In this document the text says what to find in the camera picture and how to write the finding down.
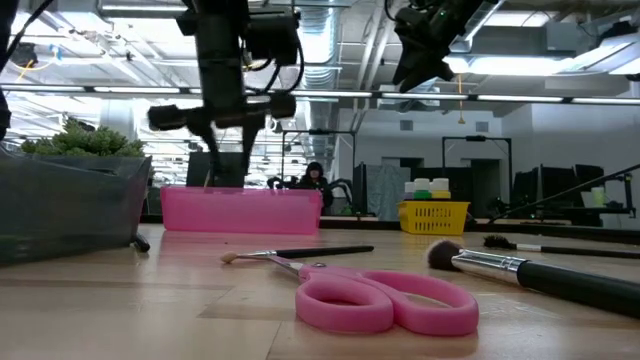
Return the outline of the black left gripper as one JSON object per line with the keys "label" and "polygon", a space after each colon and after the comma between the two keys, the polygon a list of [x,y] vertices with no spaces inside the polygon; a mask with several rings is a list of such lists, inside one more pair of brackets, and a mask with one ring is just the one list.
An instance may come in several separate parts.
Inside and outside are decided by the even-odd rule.
{"label": "black left gripper", "polygon": [[265,126],[265,115],[289,118],[296,113],[296,99],[286,92],[266,93],[265,102],[250,102],[245,93],[243,60],[236,40],[224,45],[211,38],[196,39],[202,105],[179,108],[175,105],[151,107],[149,127],[169,131],[187,128],[199,136],[209,149],[209,168],[205,187],[214,187],[221,174],[221,160],[212,127],[242,127],[242,168],[249,173],[250,157],[256,137]]}

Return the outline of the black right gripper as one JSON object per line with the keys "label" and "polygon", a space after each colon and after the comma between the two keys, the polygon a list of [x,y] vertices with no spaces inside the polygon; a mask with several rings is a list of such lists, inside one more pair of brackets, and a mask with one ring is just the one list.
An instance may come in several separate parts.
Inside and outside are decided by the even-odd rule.
{"label": "black right gripper", "polygon": [[402,53],[393,83],[406,93],[436,77],[439,68],[449,68],[445,58],[453,41],[453,4],[411,3],[399,9],[394,20]]}

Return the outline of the black paintbrush tan tip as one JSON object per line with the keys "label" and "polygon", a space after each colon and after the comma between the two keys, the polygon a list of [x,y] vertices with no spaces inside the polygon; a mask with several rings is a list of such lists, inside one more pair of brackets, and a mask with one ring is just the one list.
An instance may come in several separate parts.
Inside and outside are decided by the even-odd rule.
{"label": "black paintbrush tan tip", "polygon": [[372,252],[374,246],[341,246],[341,247],[322,247],[322,248],[301,248],[301,249],[280,249],[280,250],[263,250],[251,253],[235,253],[228,252],[220,257],[225,264],[230,264],[236,259],[263,259],[269,257],[282,257],[286,259],[298,259],[307,257],[324,257],[343,254],[366,253]]}

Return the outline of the pink handled scissors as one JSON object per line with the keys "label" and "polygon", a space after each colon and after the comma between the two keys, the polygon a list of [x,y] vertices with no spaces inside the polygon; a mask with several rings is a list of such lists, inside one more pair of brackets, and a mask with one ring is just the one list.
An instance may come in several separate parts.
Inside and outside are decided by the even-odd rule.
{"label": "pink handled scissors", "polygon": [[466,336],[479,324],[476,299],[438,278],[269,260],[297,276],[296,314],[324,331],[371,334],[398,325],[429,336]]}

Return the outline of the black paintbrush black bristles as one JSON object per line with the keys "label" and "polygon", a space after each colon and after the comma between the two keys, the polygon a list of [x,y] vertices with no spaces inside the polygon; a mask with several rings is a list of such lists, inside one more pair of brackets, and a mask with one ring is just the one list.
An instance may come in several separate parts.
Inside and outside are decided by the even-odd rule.
{"label": "black paintbrush black bristles", "polygon": [[639,252],[512,243],[507,238],[500,235],[485,236],[484,246],[487,248],[500,248],[505,250],[514,250],[514,251],[527,251],[527,252],[553,253],[553,254],[563,254],[563,255],[592,256],[592,257],[610,257],[610,258],[623,258],[623,259],[640,259]]}

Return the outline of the thick black makeup brush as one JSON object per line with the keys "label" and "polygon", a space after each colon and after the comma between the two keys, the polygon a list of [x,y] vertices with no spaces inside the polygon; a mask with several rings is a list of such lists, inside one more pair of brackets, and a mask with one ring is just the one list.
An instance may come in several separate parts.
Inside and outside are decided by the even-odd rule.
{"label": "thick black makeup brush", "polygon": [[438,240],[425,252],[429,267],[510,283],[555,298],[640,319],[640,284],[512,256],[472,251]]}

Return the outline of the black computer monitor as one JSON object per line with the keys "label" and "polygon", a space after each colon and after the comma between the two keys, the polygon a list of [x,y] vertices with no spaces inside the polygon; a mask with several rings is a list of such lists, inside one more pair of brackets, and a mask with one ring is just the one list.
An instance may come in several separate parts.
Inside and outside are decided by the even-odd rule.
{"label": "black computer monitor", "polygon": [[[541,168],[542,198],[555,196],[577,185],[573,168],[543,166]],[[544,204],[547,208],[574,207],[579,204],[579,195],[571,193],[556,197]]]}
{"label": "black computer monitor", "polygon": [[212,174],[208,152],[191,152],[188,161],[186,185],[191,187],[237,187],[245,183],[246,170],[242,166],[241,152],[220,152],[215,174]]}
{"label": "black computer monitor", "polygon": [[[579,184],[583,184],[604,176],[604,169],[595,165],[576,164],[575,173]],[[582,187],[581,189],[579,189],[579,192],[590,192],[592,188],[602,187],[604,184],[605,181],[601,180],[586,187]]]}

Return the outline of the pink plastic tray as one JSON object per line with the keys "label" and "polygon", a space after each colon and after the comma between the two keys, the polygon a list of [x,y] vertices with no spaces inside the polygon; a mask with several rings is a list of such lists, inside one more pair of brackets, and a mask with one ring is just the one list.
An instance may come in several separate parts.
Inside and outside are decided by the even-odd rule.
{"label": "pink plastic tray", "polygon": [[171,186],[160,196],[169,231],[312,235],[323,207],[316,190]]}

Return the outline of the person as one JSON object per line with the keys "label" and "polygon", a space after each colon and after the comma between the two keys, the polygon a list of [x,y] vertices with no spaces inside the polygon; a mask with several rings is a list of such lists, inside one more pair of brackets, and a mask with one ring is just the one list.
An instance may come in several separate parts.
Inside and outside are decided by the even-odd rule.
{"label": "person", "polygon": [[324,176],[324,169],[319,162],[311,162],[307,165],[305,174],[300,179],[298,187],[320,191],[324,208],[330,207],[333,203],[334,197],[330,184]]}

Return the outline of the grey fabric panel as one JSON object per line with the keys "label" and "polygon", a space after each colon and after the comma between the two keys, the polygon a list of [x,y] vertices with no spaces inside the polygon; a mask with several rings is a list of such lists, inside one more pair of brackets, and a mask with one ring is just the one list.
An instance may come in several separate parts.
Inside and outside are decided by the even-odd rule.
{"label": "grey fabric panel", "polygon": [[397,204],[404,198],[410,169],[388,164],[368,165],[366,172],[367,208],[379,221],[397,221]]}

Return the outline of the yellow plastic basket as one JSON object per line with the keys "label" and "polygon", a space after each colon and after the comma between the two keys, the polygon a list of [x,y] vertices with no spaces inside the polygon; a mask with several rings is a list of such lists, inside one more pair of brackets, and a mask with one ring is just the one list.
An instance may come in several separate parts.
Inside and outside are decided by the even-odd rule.
{"label": "yellow plastic basket", "polygon": [[408,200],[397,204],[401,229],[415,235],[462,235],[468,207],[468,202],[450,200]]}

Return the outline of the green artificial plant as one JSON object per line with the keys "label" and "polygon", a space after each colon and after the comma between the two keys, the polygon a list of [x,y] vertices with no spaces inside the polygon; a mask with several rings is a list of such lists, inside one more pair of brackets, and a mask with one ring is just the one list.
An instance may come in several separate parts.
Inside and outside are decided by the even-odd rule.
{"label": "green artificial plant", "polygon": [[106,126],[89,130],[86,123],[78,120],[68,120],[63,131],[51,138],[25,140],[20,148],[24,153],[43,156],[145,156],[140,140],[129,140]]}

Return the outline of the grey plastic bin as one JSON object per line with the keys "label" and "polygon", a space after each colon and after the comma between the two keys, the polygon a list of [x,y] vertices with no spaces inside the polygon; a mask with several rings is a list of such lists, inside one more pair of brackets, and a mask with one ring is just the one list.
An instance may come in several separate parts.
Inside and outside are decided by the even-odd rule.
{"label": "grey plastic bin", "polygon": [[133,245],[150,170],[149,157],[0,146],[0,267]]}

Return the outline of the black ceiling spotlight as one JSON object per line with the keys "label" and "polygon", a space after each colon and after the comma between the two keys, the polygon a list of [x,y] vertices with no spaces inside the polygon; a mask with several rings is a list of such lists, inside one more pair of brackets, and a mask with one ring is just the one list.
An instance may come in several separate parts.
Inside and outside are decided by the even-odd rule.
{"label": "black ceiling spotlight", "polygon": [[19,43],[17,48],[10,56],[11,62],[23,68],[32,68],[38,64],[38,57],[35,52],[36,45],[34,43]]}

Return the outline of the silver ventilation duct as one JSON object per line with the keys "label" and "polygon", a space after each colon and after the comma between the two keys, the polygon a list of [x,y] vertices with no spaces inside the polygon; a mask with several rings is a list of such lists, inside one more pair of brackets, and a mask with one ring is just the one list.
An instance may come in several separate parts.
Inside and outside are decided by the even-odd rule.
{"label": "silver ventilation duct", "polygon": [[[298,34],[305,58],[305,70],[300,90],[335,90],[338,87],[338,40],[341,11],[327,7],[303,7]],[[298,99],[296,128],[298,130],[335,130],[337,128],[336,99]],[[334,135],[301,134],[302,150],[307,158],[331,161]]]}

